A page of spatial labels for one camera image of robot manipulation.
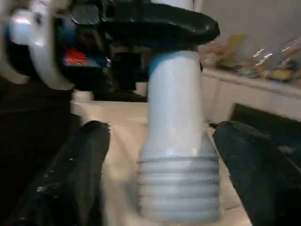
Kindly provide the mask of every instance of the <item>white pipe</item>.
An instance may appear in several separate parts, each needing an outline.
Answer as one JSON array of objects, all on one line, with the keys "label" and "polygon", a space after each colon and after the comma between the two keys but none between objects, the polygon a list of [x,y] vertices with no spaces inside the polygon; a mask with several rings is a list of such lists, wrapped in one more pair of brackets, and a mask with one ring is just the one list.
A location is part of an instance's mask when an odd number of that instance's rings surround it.
[{"label": "white pipe", "polygon": [[194,0],[194,4],[193,4],[194,11],[198,13],[201,12],[203,8],[203,4],[204,4],[203,0]]},{"label": "white pipe", "polygon": [[[193,10],[192,0],[154,0]],[[196,52],[158,55],[151,64],[149,134],[140,154],[141,215],[174,223],[219,219],[218,156],[206,133]]]}]

